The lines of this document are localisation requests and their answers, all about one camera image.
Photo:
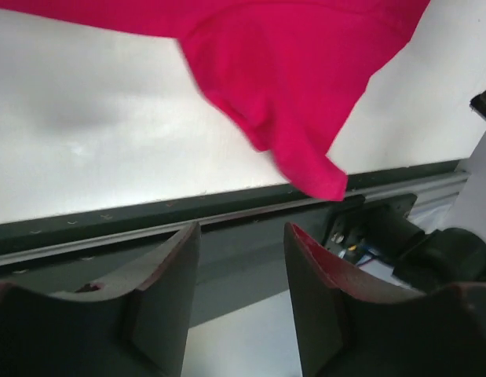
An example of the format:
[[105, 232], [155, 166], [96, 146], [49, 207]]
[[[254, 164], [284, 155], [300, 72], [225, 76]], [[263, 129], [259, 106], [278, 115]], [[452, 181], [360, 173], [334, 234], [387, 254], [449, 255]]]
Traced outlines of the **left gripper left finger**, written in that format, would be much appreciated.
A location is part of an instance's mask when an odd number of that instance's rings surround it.
[[200, 237], [185, 226], [76, 291], [0, 280], [0, 376], [179, 376]]

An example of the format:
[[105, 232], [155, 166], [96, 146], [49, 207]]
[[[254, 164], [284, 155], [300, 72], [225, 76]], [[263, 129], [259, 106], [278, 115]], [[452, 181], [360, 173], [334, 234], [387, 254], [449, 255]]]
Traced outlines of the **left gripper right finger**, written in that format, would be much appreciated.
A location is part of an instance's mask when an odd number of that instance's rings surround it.
[[305, 376], [486, 376], [486, 283], [380, 280], [294, 224], [284, 254]]

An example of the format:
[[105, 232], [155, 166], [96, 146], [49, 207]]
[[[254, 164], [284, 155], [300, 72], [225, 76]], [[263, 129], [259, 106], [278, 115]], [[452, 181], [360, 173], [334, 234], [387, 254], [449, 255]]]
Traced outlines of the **magenta pink t shirt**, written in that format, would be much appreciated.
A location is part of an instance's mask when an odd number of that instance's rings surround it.
[[0, 8], [177, 40], [205, 98], [281, 173], [341, 200], [328, 158], [371, 76], [411, 40], [425, 1], [0, 1]]

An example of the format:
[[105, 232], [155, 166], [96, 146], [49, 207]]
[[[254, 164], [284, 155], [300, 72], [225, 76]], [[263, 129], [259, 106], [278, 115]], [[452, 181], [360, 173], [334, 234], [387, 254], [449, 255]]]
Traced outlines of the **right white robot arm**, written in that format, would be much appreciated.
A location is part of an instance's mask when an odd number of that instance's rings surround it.
[[462, 228], [427, 233], [389, 207], [367, 220], [367, 241], [392, 278], [423, 292], [454, 282], [486, 282], [486, 243]]

